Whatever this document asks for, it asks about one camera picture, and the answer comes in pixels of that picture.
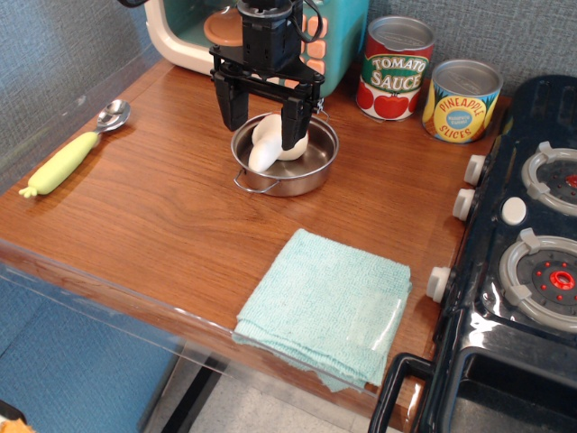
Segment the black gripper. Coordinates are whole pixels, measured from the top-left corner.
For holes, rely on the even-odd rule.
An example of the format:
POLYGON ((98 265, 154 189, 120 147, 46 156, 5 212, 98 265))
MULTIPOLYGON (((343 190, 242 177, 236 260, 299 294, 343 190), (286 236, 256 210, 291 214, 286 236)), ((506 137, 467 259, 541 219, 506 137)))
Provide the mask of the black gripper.
POLYGON ((319 40, 325 23, 315 4, 309 6, 317 24, 307 32, 302 4, 238 4, 242 20, 242 44, 239 47, 213 45, 215 92, 224 125, 235 131, 248 119, 248 91, 241 80, 268 78, 292 80, 305 99, 289 97, 281 109, 282 150, 293 149, 308 129, 312 101, 320 98, 323 74, 300 59, 301 48, 319 40))

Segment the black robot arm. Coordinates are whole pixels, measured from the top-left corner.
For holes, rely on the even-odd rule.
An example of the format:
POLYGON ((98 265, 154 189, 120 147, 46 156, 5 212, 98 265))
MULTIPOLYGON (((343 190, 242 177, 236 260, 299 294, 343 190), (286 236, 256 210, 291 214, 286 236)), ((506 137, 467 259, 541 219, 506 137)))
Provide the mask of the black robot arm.
POLYGON ((301 1, 239 1, 243 43, 214 45, 211 70, 224 125, 235 131, 248 120, 249 95, 282 104, 282 149, 302 139, 321 99, 323 74, 300 59, 301 44, 316 41, 323 31, 306 37, 301 1))

